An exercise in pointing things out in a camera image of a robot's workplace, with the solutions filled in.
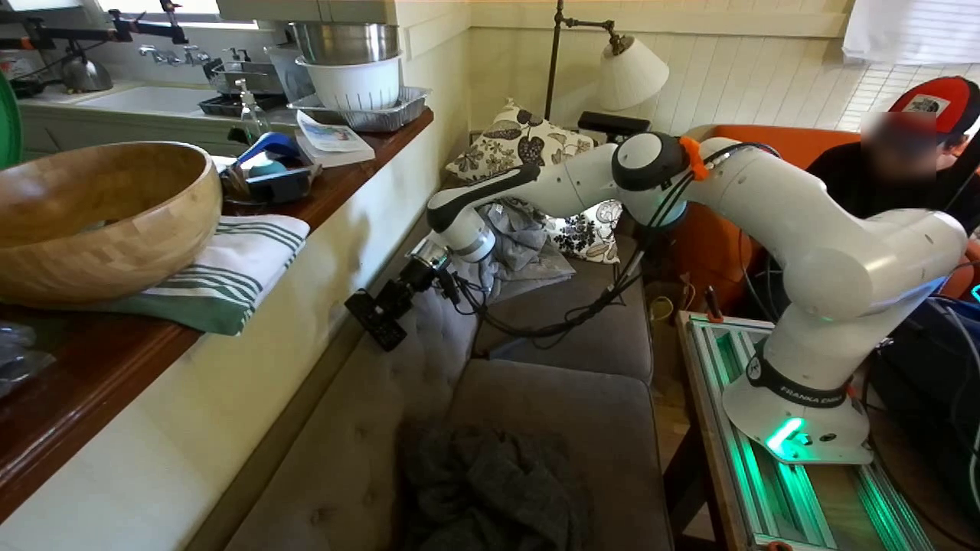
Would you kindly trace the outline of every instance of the wooden bowl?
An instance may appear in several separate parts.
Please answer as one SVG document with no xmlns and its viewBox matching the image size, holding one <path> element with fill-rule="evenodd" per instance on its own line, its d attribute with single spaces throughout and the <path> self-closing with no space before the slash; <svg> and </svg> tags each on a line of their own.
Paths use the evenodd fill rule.
<svg viewBox="0 0 980 551">
<path fill-rule="evenodd" d="M 203 250 L 220 219 L 210 156 L 121 142 L 0 172 L 0 304 L 70 308 L 142 292 Z"/>
</svg>

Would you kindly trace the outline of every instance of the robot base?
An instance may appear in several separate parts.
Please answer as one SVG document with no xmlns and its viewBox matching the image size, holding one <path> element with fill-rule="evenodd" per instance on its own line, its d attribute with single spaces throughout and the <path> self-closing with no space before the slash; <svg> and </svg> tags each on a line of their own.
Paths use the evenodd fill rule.
<svg viewBox="0 0 980 551">
<path fill-rule="evenodd" d="M 753 386 L 742 375 L 722 388 L 722 409 L 742 435 L 761 443 L 784 464 L 805 467 L 865 467 L 871 452 L 865 447 L 865 418 L 841 400 L 836 407 L 805 407 L 778 399 L 765 386 Z"/>
</svg>

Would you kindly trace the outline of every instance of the kitchen counter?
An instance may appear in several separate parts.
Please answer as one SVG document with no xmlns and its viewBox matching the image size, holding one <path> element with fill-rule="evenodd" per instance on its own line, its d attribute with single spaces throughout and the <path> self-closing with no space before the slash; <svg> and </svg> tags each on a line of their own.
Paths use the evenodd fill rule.
<svg viewBox="0 0 980 551">
<path fill-rule="evenodd" d="M 430 109 L 396 134 L 364 138 L 375 151 L 374 161 L 326 170 L 308 198 L 260 211 L 294 214 L 314 229 L 427 123 Z M 133 315 L 0 305 L 0 319 L 36 329 L 41 348 L 59 355 L 59 365 L 0 400 L 0 520 L 203 341 L 189 329 Z"/>
</svg>

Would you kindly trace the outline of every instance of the black bag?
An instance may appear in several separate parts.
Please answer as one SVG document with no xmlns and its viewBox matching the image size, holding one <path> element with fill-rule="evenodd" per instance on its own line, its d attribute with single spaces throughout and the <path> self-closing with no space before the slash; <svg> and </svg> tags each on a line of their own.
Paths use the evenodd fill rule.
<svg viewBox="0 0 980 551">
<path fill-rule="evenodd" d="M 878 353 L 871 386 L 954 505 L 980 525 L 980 304 L 926 299 Z"/>
</svg>

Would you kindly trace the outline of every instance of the green light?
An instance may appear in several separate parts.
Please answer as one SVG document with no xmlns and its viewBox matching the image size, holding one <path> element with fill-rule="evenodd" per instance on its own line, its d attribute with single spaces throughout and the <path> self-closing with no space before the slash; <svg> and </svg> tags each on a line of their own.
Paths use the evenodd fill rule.
<svg viewBox="0 0 980 551">
<path fill-rule="evenodd" d="M 784 427 L 765 442 L 768 449 L 779 452 L 788 437 L 793 432 L 800 432 L 803 420 L 800 418 L 788 418 Z"/>
</svg>

